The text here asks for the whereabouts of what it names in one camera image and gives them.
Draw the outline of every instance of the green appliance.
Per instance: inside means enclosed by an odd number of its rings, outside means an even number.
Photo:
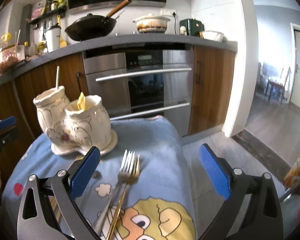
[[[196,19],[180,21],[180,34],[200,37],[200,32],[202,31],[204,31],[204,25]]]

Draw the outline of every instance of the kitchen countertop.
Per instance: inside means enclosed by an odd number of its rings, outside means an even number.
[[[64,48],[57,49],[55,51],[46,53],[42,56],[34,58],[17,69],[12,69],[4,75],[0,76],[0,85],[13,80],[14,78],[22,75],[23,73],[38,67],[42,64],[50,62],[52,60],[68,56],[74,53],[85,51],[88,49],[97,49],[107,46],[120,46],[128,45],[125,47],[132,47],[134,44],[140,43],[182,43],[189,45],[199,45],[212,47],[217,49],[227,49],[237,52],[238,43],[236,41],[225,41],[217,42],[201,39],[194,36],[184,36],[184,35],[172,35],[172,34],[161,34],[161,33],[147,33],[147,34],[130,34],[130,35],[120,35],[120,36],[106,36],[102,38],[91,39],[87,41],[82,41],[76,44],[68,45]]]

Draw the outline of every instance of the cartoon print tablecloth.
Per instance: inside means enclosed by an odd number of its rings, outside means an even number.
[[[129,187],[115,230],[116,240],[195,240],[194,208],[189,171],[182,155],[179,136],[164,118],[112,122],[118,134],[114,150],[101,158],[92,178],[76,203],[89,223],[103,210],[113,186],[125,149],[140,154],[141,173]],[[50,177],[68,169],[78,153],[54,155],[51,142],[42,134],[21,158],[3,192],[4,221],[16,232],[18,209],[24,185],[31,174]],[[109,208],[102,239],[106,238],[121,190]],[[60,227],[71,235],[64,220]]]

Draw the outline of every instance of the power cord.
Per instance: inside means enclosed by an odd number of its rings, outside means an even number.
[[[177,23],[177,20],[176,20],[176,13],[173,12],[173,17],[174,17],[174,33],[177,35],[177,31],[176,31],[176,23]]]

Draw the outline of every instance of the built-in oven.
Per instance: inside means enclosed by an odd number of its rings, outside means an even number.
[[[193,52],[138,50],[86,57],[90,95],[102,97],[111,120],[166,117],[180,136],[188,134]]]

